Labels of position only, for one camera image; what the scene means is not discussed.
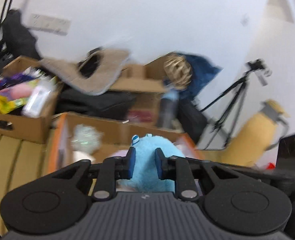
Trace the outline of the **blue water bottle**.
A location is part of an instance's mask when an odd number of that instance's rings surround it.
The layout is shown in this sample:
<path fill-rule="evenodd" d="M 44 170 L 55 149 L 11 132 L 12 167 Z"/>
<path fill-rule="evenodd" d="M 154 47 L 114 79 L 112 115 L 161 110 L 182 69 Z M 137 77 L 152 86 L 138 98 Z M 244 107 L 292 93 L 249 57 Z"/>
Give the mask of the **blue water bottle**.
<path fill-rule="evenodd" d="M 168 90 L 160 100 L 160 110 L 157 120 L 157 127 L 168 128 L 173 127 L 172 122 L 174 121 L 177 113 L 179 101 L 178 91 L 175 89 Z"/>

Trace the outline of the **wooden slat folding table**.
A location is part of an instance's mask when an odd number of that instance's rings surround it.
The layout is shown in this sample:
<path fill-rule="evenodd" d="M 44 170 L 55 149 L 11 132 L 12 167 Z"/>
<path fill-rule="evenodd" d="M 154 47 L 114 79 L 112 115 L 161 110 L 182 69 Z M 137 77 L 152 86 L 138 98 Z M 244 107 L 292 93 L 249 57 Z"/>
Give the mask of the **wooden slat folding table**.
<path fill-rule="evenodd" d="M 12 189 L 47 174 L 54 130 L 36 144 L 0 135 L 0 201 Z M 0 216 L 0 235 L 7 232 Z"/>

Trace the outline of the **black bag on trolley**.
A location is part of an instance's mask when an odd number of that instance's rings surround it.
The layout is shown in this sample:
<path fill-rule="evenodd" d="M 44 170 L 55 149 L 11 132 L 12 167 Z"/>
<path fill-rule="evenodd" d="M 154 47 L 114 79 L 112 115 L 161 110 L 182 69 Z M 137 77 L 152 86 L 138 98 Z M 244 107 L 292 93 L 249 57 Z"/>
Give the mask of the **black bag on trolley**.
<path fill-rule="evenodd" d="M 22 25 L 20 10 L 9 10 L 2 22 L 3 41 L 7 51 L 16 59 L 26 56 L 31 59 L 41 60 L 36 48 L 37 39 L 28 28 Z"/>

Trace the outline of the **black case on floor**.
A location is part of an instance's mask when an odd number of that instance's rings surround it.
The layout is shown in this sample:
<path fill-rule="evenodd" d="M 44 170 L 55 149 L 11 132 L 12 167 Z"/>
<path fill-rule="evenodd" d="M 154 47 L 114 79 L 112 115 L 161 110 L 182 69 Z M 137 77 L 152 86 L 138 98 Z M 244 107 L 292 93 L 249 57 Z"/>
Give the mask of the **black case on floor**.
<path fill-rule="evenodd" d="M 198 144 L 203 131 L 208 125 L 207 118 L 188 99 L 180 99 L 177 110 L 177 119 L 183 130 L 190 136 L 194 144 Z"/>

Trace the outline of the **red cup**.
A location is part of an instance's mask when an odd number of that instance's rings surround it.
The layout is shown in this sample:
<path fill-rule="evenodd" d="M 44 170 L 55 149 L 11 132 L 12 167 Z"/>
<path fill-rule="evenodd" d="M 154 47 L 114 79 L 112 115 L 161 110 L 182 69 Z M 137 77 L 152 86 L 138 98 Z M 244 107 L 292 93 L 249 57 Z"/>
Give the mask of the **red cup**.
<path fill-rule="evenodd" d="M 268 163 L 264 166 L 265 170 L 274 170 L 276 168 L 275 163 Z"/>

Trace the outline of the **red cardboard tray box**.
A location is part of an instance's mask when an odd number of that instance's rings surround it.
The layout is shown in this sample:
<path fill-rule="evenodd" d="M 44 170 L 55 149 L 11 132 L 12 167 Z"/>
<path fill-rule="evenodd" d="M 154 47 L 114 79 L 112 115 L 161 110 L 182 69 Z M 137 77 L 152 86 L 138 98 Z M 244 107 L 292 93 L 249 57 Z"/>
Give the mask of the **red cardboard tray box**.
<path fill-rule="evenodd" d="M 103 133 L 101 147 L 93 154 L 75 151 L 71 145 L 74 127 L 79 124 L 93 126 Z M 175 197 L 196 200 L 199 197 L 196 176 L 200 163 L 186 155 L 186 151 L 194 148 L 185 133 L 64 113 L 55 129 L 48 171 L 58 170 L 65 179 L 76 179 L 76 187 L 90 193 L 95 201 L 110 200 L 116 195 L 117 181 L 124 179 L 123 159 L 131 147 L 132 137 L 146 134 L 168 139 L 184 154 L 183 157 L 166 157 L 167 160 L 163 161 L 164 178 L 175 183 L 172 192 Z"/>

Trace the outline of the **open brown cardboard box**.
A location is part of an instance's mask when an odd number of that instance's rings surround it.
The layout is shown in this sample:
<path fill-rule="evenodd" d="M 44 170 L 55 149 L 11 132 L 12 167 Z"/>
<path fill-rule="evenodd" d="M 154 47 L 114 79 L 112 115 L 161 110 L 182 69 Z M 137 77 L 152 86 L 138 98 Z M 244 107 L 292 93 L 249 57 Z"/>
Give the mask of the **open brown cardboard box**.
<path fill-rule="evenodd" d="M 134 122 L 146 126 L 155 126 L 160 110 L 160 99 L 167 91 L 163 80 L 165 57 L 142 65 L 127 63 L 115 83 L 109 88 L 114 92 L 130 92 L 135 96 L 135 103 L 129 110 Z"/>

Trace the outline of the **wall light switch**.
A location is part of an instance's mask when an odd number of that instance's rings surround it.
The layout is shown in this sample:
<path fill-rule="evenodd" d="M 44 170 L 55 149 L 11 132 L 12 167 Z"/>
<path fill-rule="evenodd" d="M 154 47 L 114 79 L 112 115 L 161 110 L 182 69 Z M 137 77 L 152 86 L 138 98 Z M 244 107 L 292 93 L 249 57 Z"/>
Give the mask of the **wall light switch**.
<path fill-rule="evenodd" d="M 244 14 L 240 20 L 241 25 L 243 27 L 246 27 L 248 26 L 249 22 L 250 22 L 250 17 L 248 16 L 248 14 Z"/>

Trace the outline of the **wall power outlet strip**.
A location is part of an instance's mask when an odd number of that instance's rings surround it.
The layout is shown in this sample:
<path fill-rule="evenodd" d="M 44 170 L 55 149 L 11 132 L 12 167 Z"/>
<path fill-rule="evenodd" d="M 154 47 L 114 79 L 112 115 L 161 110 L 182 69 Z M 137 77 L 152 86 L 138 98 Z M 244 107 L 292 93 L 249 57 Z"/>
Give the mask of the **wall power outlet strip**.
<path fill-rule="evenodd" d="M 63 36 L 68 34 L 70 25 L 70 20 L 40 14 L 31 14 L 27 23 L 27 26 L 32 30 Z"/>

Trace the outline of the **woven rattan ball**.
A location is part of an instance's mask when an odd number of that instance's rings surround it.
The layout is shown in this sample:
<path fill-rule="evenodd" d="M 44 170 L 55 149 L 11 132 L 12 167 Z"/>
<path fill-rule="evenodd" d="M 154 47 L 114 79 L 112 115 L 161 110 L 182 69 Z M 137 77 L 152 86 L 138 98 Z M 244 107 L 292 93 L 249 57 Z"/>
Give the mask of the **woven rattan ball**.
<path fill-rule="evenodd" d="M 187 89 L 191 83 L 193 70 L 185 56 L 175 53 L 168 54 L 163 69 L 170 82 L 178 90 Z"/>

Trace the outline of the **white tube bottle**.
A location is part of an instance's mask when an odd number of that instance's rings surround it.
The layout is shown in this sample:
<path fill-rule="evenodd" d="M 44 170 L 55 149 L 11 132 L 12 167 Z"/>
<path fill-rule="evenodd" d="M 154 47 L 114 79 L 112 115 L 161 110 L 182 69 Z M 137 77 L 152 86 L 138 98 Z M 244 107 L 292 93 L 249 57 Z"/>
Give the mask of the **white tube bottle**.
<path fill-rule="evenodd" d="M 44 79 L 39 81 L 26 105 L 23 107 L 22 114 L 28 118 L 39 118 L 55 88 L 56 85 L 52 80 Z"/>

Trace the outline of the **small brown cardboard tray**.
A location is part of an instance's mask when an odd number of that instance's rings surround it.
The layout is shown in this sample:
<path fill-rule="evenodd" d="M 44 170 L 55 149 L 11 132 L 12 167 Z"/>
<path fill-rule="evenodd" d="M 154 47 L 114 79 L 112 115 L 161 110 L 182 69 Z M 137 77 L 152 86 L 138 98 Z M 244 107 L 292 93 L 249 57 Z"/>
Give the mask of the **small brown cardboard tray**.
<path fill-rule="evenodd" d="M 0 113 L 0 134 L 38 144 L 45 143 L 61 89 L 62 83 L 58 83 L 38 118 Z"/>

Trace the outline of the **light blue plush toy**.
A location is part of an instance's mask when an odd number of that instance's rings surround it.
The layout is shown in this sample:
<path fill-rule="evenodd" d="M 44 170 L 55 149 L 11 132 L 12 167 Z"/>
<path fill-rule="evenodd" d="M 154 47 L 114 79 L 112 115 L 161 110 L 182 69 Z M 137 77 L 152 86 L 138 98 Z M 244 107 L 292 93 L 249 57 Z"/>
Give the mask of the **light blue plush toy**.
<path fill-rule="evenodd" d="M 155 149 L 160 148 L 166 157 L 183 157 L 184 154 L 168 139 L 161 136 L 146 134 L 144 137 L 134 135 L 132 147 L 135 148 L 135 165 L 130 180 L 117 181 L 117 191 L 126 192 L 174 192 L 172 180 L 158 178 L 155 163 Z"/>

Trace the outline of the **dark blue fabric bag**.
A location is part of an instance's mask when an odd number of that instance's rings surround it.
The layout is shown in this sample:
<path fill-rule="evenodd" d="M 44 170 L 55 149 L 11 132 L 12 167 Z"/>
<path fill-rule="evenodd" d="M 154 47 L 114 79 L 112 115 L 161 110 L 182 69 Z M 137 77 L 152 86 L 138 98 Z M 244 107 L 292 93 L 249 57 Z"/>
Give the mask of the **dark blue fabric bag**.
<path fill-rule="evenodd" d="M 183 53 L 175 54 L 185 56 L 193 70 L 192 80 L 187 89 L 177 89 L 179 91 L 180 99 L 194 100 L 199 92 L 203 90 L 222 71 L 220 67 L 213 65 L 203 56 Z"/>

